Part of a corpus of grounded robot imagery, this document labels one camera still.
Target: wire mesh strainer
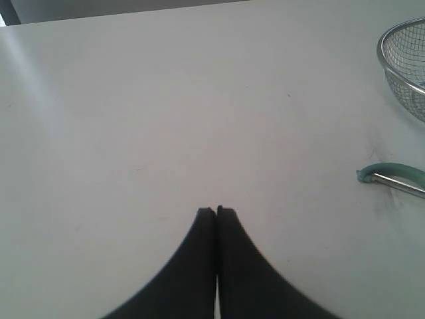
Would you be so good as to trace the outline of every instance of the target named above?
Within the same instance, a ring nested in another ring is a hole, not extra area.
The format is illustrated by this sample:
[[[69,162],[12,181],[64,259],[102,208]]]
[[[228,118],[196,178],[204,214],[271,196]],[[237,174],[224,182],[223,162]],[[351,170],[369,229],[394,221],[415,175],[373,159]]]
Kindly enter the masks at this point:
[[[377,53],[397,100],[425,122],[425,17],[388,30]]]

